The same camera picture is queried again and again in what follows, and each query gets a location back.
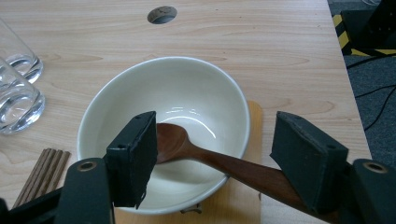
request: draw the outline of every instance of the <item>drinking glass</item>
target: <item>drinking glass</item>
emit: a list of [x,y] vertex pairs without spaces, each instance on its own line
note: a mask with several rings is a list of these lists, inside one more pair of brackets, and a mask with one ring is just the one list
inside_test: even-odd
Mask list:
[[42,114],[44,95],[0,58],[0,133],[26,129]]
[[34,83],[41,75],[44,64],[0,18],[0,57],[23,77]]

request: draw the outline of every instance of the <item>wood grain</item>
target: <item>wood grain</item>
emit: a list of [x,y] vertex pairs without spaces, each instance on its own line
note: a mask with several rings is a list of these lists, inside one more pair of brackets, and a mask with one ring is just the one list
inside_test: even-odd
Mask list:
[[[327,1],[175,0],[169,3],[177,9],[174,20],[149,23],[149,12],[163,4],[1,1],[2,19],[44,62],[35,86],[47,97],[42,117],[28,130],[0,136],[0,197],[7,204],[14,204],[41,148],[71,151],[68,164],[77,160],[84,111],[111,78],[162,56],[217,65],[262,107],[264,165],[277,168],[269,154],[278,110],[340,141],[350,149],[349,161],[370,158]],[[287,209],[265,201],[262,219],[300,220]]]

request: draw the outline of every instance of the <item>spoon handle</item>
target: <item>spoon handle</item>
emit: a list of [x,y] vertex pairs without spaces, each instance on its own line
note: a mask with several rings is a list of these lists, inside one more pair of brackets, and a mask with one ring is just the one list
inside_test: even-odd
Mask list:
[[319,215],[309,211],[280,170],[196,146],[191,146],[188,155],[288,206],[331,223],[338,222],[337,212]]

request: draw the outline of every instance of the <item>chopstick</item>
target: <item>chopstick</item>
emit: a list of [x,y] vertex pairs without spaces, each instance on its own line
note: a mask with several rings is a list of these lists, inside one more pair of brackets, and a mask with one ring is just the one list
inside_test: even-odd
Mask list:
[[44,149],[13,208],[55,190],[69,157],[70,152],[67,151],[53,148]]

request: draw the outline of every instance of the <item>hole in table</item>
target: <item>hole in table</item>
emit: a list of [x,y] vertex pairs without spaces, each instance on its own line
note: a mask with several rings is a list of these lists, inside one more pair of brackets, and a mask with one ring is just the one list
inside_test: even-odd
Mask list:
[[148,21],[152,24],[165,24],[176,17],[174,7],[156,7],[148,14]]

